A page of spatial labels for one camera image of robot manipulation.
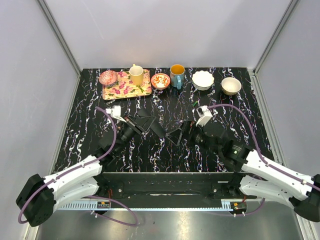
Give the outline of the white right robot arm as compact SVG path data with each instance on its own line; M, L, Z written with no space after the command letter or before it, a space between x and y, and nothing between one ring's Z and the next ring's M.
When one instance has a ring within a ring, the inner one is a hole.
M185 140L219 156L233 172L226 191L233 198L256 196L283 204L302 218L320 221L320 176L291 170L261 155L257 149L228 136L223 127L184 121L166 134L175 145Z

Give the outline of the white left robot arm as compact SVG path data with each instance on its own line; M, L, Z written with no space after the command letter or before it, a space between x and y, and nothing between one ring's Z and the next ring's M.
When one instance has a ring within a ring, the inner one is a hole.
M81 198L102 198L108 193L102 173L121 155L122 150L136 135L152 130L160 139L165 130L145 109L137 116L121 116L119 105L103 109L96 107L112 126L98 143L97 150L85 159L62 171L41 177L35 174L27 180L16 199L19 207L18 223L37 227L47 221L60 207Z

